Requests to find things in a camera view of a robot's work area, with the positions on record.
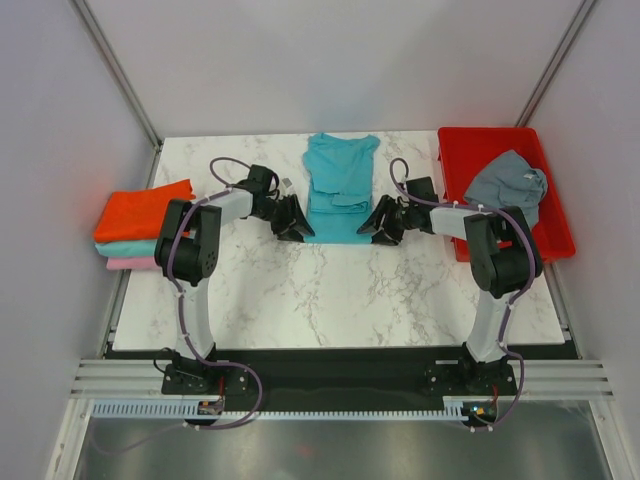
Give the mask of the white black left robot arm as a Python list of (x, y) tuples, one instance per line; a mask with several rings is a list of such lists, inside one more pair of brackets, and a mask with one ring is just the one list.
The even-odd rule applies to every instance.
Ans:
[(222, 227), (253, 217), (269, 224), (276, 239), (302, 243), (315, 235), (291, 181), (261, 165), (218, 193), (195, 201), (168, 203), (154, 259), (177, 295), (177, 363), (187, 362), (185, 382), (208, 393), (219, 382), (210, 327), (208, 288), (220, 253)]

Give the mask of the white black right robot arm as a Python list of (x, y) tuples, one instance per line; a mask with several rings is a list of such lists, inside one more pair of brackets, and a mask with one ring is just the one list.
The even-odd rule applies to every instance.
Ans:
[(466, 361), (458, 381), (483, 392), (494, 381), (490, 364), (511, 355), (506, 335), (518, 299), (542, 272), (542, 260), (522, 210), (441, 203), (432, 179), (397, 185), (401, 196), (381, 197), (358, 228), (373, 244), (397, 246), (409, 230), (460, 239), (467, 244), (472, 277), (480, 290), (474, 324), (463, 344)]

